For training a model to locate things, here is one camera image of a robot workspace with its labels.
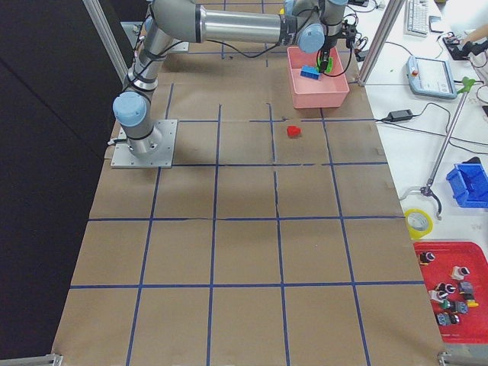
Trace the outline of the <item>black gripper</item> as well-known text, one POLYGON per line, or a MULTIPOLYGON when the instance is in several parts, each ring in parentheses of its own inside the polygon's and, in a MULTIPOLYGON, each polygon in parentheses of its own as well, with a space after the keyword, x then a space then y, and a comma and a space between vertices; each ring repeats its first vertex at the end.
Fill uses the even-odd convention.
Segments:
MULTIPOLYGON (((355 23, 350 24, 344 20, 341 24, 341 38, 345 40, 347 49, 354 49, 357 37, 357 27, 355 23)), ((330 72, 330 55, 329 51, 319 52, 319 71, 330 72)))

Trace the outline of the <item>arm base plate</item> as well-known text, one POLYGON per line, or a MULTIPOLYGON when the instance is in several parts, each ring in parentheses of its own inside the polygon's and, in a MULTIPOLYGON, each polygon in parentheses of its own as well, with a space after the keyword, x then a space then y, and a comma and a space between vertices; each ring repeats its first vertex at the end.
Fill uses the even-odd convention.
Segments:
POLYGON ((114 144, 111 167, 115 169, 170 169, 175 152, 178 120, 154 120, 152 133, 144 140, 127 138, 120 128, 114 144))

